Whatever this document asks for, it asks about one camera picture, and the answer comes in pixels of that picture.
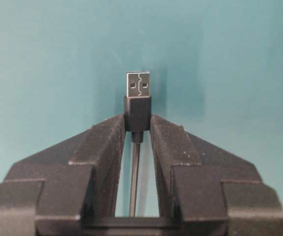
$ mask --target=black usb connector housing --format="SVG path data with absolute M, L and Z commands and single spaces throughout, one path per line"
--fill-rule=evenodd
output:
M 127 95 L 124 96 L 126 131 L 131 131 L 134 143 L 141 143 L 143 131 L 150 129 L 150 73 L 149 71 L 127 72 L 126 83 Z

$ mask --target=teal wall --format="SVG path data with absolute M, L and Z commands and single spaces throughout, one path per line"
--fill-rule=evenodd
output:
M 283 1 L 0 1 L 0 182 L 11 164 L 122 112 L 150 70 L 153 112 L 253 162 L 283 202 Z M 157 215 L 149 137 L 139 215 Z M 126 145 L 117 215 L 127 214 Z

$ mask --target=black cable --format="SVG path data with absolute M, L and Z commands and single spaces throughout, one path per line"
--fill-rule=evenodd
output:
M 126 131 L 131 131 L 131 141 L 134 143 L 129 201 L 130 217 L 135 216 L 136 210 L 140 144 L 143 142 L 143 131 L 150 129 L 151 97 L 149 75 L 149 72 L 128 72 L 126 74 L 125 128 Z

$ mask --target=usb connector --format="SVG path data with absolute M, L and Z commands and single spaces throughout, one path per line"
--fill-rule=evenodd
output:
M 127 72 L 127 97 L 149 97 L 149 71 Z
M 150 129 L 151 97 L 149 71 L 126 73 L 127 96 L 124 97 L 125 127 L 132 141 L 141 143 L 143 131 Z

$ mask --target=black plastic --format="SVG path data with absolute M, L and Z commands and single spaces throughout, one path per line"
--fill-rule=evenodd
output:
M 151 97 L 124 97 L 126 131 L 142 132 L 150 129 Z

